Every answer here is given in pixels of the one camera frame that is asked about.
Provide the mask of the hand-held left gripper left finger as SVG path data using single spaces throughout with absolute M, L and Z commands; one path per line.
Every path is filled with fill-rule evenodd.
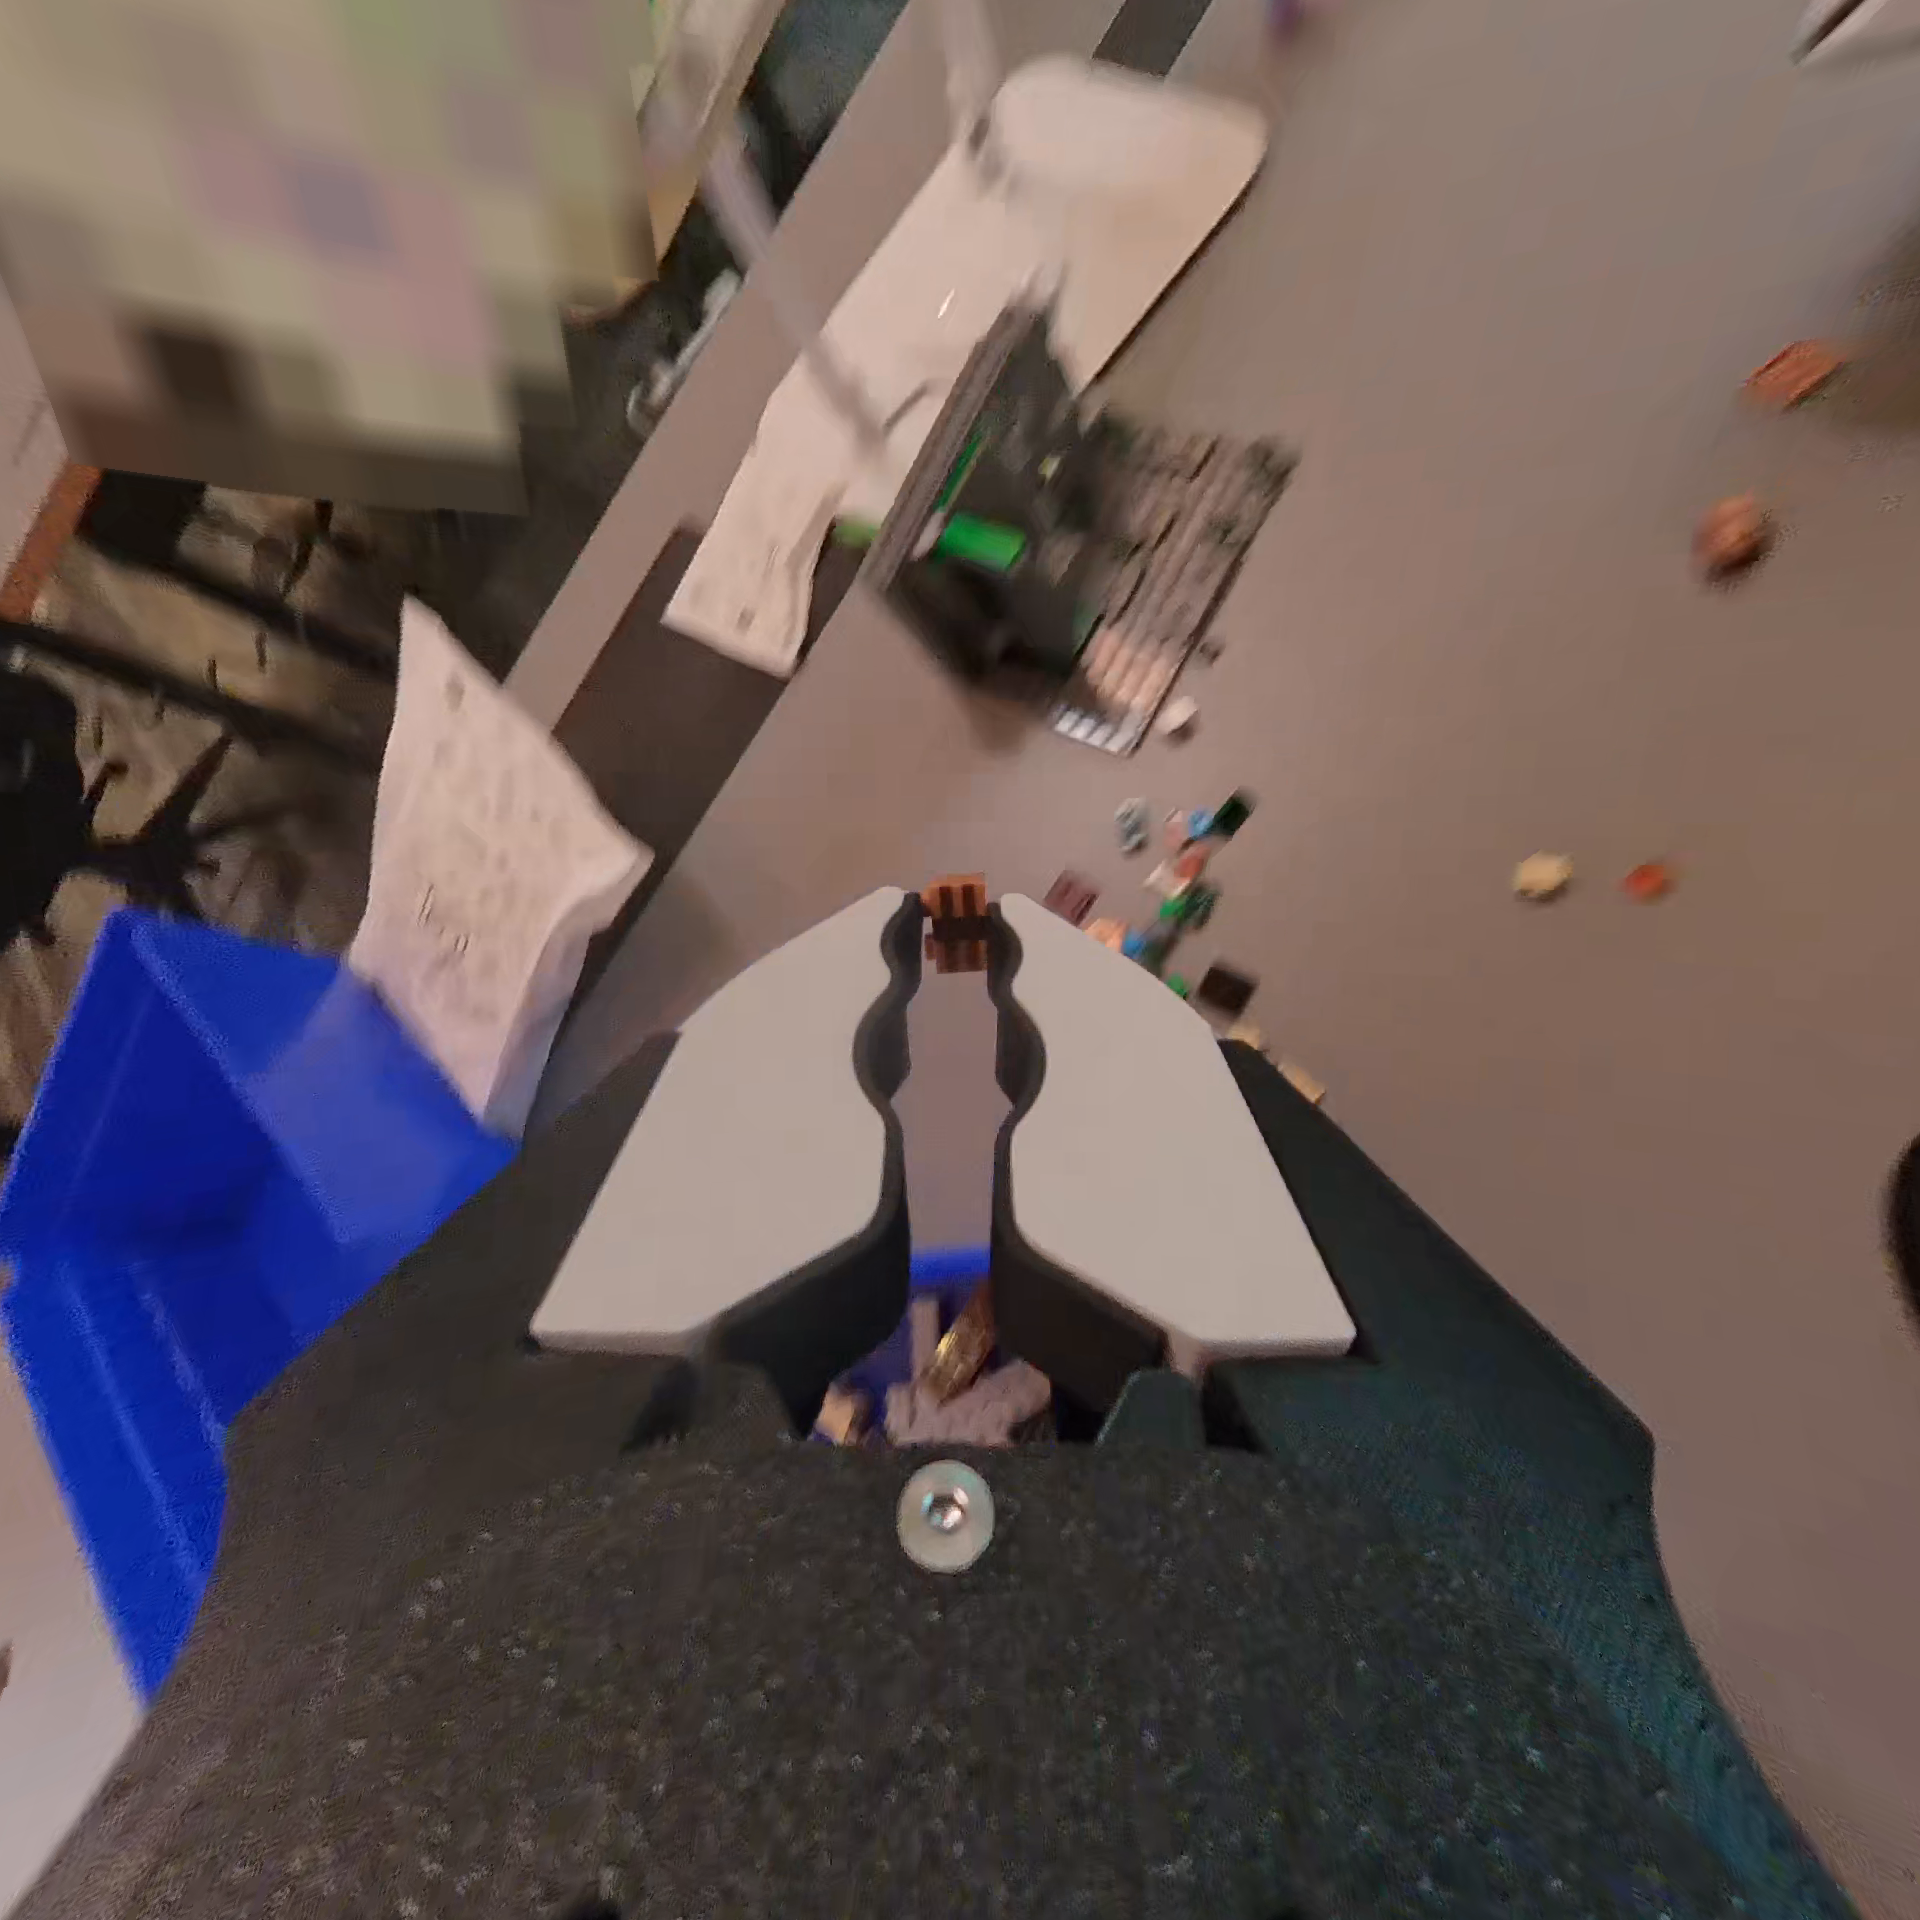
M 875 888 L 767 950 L 676 1031 L 531 1336 L 693 1352 L 851 1246 L 899 1182 L 919 901 Z

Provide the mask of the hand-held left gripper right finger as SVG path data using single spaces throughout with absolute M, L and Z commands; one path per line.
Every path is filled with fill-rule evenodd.
M 997 1336 L 1048 1377 L 1356 1348 L 1231 1071 L 1158 976 L 1031 897 L 994 901 Z

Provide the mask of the brown brick stack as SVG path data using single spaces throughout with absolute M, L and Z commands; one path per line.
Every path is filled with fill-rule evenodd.
M 994 923 L 984 874 L 949 874 L 920 888 L 925 961 L 939 976 L 984 976 L 989 966 Z

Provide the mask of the pile of small loose bricks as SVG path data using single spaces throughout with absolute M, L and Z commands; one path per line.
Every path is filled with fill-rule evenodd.
M 1250 822 L 1250 804 L 1250 792 L 1183 804 L 1121 782 L 1121 793 L 1092 797 L 1045 830 L 1025 876 L 1056 917 L 1177 1000 L 1216 1044 L 1250 1053 L 1309 1107 L 1327 1107 L 1327 1078 L 1266 1018 L 1259 961 L 1226 932 L 1231 839 Z

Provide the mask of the white printed paper sheet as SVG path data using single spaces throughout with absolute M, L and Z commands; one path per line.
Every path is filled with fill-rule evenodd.
M 802 653 L 813 580 L 851 480 L 851 454 L 841 409 L 807 368 L 789 368 L 663 608 L 663 629 L 788 680 Z

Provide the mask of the grey brick model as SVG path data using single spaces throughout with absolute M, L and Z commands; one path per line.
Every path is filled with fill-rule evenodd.
M 968 686 L 1133 755 L 1293 476 L 1276 438 L 1089 410 L 1040 310 L 973 344 L 862 584 Z

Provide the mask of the black chair base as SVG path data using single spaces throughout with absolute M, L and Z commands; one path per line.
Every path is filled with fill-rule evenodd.
M 317 608 L 322 556 L 366 558 L 331 500 L 57 476 L 4 576 L 4 937 L 51 947 L 77 876 L 206 923 L 229 846 L 378 775 L 396 634 Z

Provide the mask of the white stand base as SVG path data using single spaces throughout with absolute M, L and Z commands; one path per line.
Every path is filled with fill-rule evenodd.
M 949 146 L 829 318 L 903 462 L 1006 304 L 1045 310 L 1089 392 L 1266 153 L 1259 109 L 1089 55 L 1017 69 L 988 130 L 989 153 Z

